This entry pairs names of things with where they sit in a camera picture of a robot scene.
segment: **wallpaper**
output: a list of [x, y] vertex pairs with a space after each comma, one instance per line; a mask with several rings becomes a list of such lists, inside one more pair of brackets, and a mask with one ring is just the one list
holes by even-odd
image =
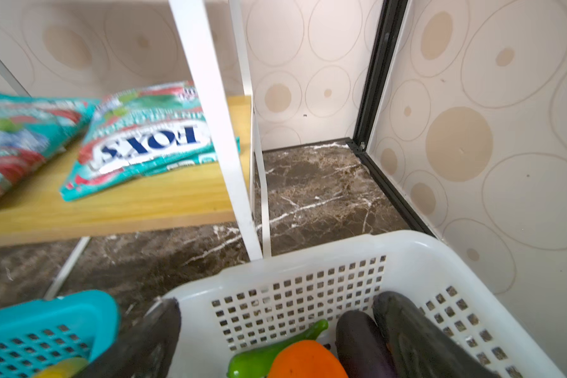
[[[263, 148], [351, 135], [382, 0], [241, 1]], [[243, 94], [228, 3], [206, 8], [226, 93]], [[35, 96], [191, 79], [166, 0], [1, 0], [0, 59]]]
[[368, 152], [567, 374], [567, 0], [410, 0]]

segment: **fox's candy bag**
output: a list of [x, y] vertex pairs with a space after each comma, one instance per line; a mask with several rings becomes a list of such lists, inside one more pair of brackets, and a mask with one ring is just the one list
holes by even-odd
[[61, 196], [72, 201], [140, 175], [212, 162], [213, 153], [191, 83], [123, 91], [97, 107]]
[[0, 94], [0, 196], [78, 134], [97, 103]]

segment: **orange vegetable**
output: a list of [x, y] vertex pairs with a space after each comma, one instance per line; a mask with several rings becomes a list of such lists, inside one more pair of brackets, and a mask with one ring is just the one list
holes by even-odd
[[340, 362], [321, 344], [299, 341], [282, 350], [268, 378], [348, 378]]

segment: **wooden shelf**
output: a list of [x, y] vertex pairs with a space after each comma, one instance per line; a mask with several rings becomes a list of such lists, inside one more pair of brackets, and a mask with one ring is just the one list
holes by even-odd
[[[251, 98], [228, 98], [249, 187]], [[143, 177], [74, 202], [59, 188], [79, 141], [0, 199], [0, 246], [234, 221], [218, 163]]]

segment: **green chili pepper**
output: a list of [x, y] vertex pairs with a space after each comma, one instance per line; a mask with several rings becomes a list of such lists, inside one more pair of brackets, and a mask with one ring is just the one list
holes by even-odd
[[229, 362], [228, 378], [262, 378], [269, 374], [275, 357], [295, 342], [315, 340], [328, 329], [328, 321], [322, 319], [296, 336], [262, 348], [252, 349], [234, 356]]

